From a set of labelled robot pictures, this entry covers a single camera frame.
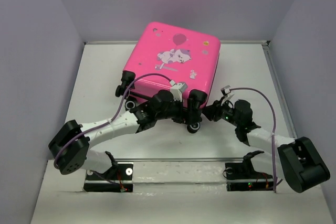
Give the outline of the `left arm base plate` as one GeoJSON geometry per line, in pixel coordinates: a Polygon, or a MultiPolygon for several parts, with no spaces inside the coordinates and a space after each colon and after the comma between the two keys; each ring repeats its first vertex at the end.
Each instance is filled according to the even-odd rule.
{"type": "Polygon", "coordinates": [[[133,192],[133,163],[120,162],[111,171],[99,174],[87,171],[83,190],[93,193],[132,193],[133,192]]]}

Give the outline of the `pink hard-shell suitcase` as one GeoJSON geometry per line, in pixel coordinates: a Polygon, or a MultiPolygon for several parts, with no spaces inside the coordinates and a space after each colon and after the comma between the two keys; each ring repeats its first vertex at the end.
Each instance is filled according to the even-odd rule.
{"type": "MultiPolygon", "coordinates": [[[[115,96],[128,91],[125,109],[150,100],[160,90],[169,90],[168,77],[185,82],[183,116],[186,124],[187,100],[206,106],[219,61],[220,41],[217,37],[160,22],[149,23],[128,58],[115,96]]],[[[187,125],[190,133],[200,129],[200,122],[187,125]]]]}

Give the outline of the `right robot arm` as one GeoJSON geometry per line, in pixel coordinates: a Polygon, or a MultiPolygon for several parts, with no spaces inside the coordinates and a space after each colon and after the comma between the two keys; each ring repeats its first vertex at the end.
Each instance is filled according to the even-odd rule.
{"type": "Polygon", "coordinates": [[[302,193],[330,179],[330,171],[311,139],[284,137],[264,130],[253,122],[248,101],[238,100],[233,106],[230,101],[215,101],[203,109],[203,114],[210,121],[223,119],[234,125],[236,137],[245,145],[274,154],[276,163],[269,168],[275,168],[277,177],[295,192],[302,193]]]}

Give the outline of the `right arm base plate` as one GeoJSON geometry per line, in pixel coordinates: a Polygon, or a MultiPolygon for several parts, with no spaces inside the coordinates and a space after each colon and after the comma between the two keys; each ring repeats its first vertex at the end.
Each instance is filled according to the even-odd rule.
{"type": "Polygon", "coordinates": [[[241,163],[226,163],[222,172],[226,179],[226,189],[234,191],[269,191],[274,180],[271,175],[254,171],[241,163]]]}

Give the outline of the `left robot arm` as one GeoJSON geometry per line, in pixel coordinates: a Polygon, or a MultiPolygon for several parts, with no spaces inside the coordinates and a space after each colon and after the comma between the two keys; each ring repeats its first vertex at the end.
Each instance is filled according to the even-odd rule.
{"type": "Polygon", "coordinates": [[[94,146],[119,136],[149,130],[159,120],[182,119],[183,115],[182,93],[171,88],[159,91],[147,102],[111,119],[86,124],[70,120],[48,145],[54,157],[54,167],[63,175],[82,168],[111,179],[116,174],[112,155],[94,152],[94,146]]]}

